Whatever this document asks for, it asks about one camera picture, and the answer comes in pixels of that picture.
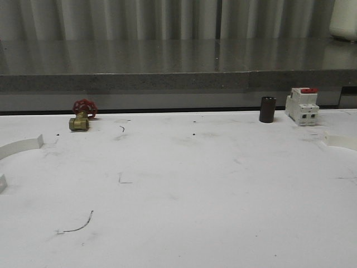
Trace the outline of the white half clamp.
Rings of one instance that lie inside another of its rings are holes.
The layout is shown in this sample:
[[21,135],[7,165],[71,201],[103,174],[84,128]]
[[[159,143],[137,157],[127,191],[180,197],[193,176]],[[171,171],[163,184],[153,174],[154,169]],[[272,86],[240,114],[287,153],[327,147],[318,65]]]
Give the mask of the white half clamp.
[[[25,151],[39,150],[44,145],[43,134],[39,134],[37,137],[25,138],[17,141],[12,141],[1,146],[1,161],[15,154],[19,154]],[[8,182],[6,172],[4,171],[4,165],[1,164],[1,194],[8,188]]]
[[324,132],[323,142],[327,146],[342,147],[350,150],[357,150],[356,137],[331,135],[327,131]]

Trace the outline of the dark brown cylinder coupling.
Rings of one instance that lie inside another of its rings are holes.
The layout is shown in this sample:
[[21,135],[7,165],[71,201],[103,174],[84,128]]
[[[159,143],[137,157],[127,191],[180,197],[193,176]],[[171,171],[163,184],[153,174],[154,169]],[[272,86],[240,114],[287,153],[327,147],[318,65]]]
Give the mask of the dark brown cylinder coupling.
[[263,123],[272,123],[276,108],[276,98],[265,96],[261,98],[259,121]]

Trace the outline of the brass valve red handwheel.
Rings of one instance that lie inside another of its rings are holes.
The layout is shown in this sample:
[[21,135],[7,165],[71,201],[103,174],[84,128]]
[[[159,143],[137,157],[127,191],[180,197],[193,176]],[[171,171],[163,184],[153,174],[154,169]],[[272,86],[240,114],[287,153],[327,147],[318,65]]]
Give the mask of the brass valve red handwheel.
[[87,131],[89,129],[89,120],[94,119],[98,108],[94,102],[81,99],[77,100],[72,108],[75,118],[69,119],[69,129],[71,131]]

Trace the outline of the white container background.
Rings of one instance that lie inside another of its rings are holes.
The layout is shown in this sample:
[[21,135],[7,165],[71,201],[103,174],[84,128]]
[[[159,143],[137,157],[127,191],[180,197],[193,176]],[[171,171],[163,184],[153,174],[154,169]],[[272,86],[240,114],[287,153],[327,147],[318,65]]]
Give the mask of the white container background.
[[356,0],[335,0],[329,31],[337,39],[356,42]]

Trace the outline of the white circuit breaker red switch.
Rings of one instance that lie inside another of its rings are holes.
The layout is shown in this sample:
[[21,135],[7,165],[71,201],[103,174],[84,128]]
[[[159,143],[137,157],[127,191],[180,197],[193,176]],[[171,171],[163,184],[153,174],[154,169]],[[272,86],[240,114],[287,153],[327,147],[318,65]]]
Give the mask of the white circuit breaker red switch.
[[299,126],[314,126],[319,112],[317,96],[317,88],[292,88],[286,99],[285,114]]

